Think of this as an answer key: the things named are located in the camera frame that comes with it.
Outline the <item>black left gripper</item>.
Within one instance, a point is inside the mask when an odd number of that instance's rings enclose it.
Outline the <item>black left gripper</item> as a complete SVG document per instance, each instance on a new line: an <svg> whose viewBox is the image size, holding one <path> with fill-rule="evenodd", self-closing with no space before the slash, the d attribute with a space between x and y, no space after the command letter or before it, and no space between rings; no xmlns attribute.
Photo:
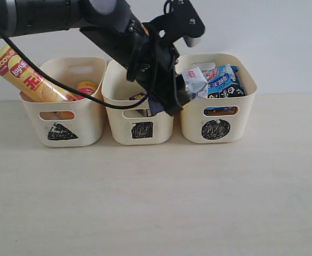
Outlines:
<svg viewBox="0 0 312 256"><path fill-rule="evenodd" d="M152 116L183 111L191 99L182 75L174 71L179 55L173 44L164 46L160 37L129 37L126 55L126 79L147 91Z"/></svg>

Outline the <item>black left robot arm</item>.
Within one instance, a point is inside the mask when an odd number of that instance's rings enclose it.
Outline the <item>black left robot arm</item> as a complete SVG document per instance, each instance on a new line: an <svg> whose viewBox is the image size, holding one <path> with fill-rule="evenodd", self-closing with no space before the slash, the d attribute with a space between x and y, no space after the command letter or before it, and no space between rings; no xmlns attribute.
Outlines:
<svg viewBox="0 0 312 256"><path fill-rule="evenodd" d="M175 72L179 53L163 46L153 22L141 22L126 1L0 1L0 39L77 28L126 69L147 96L173 116L190 101Z"/></svg>

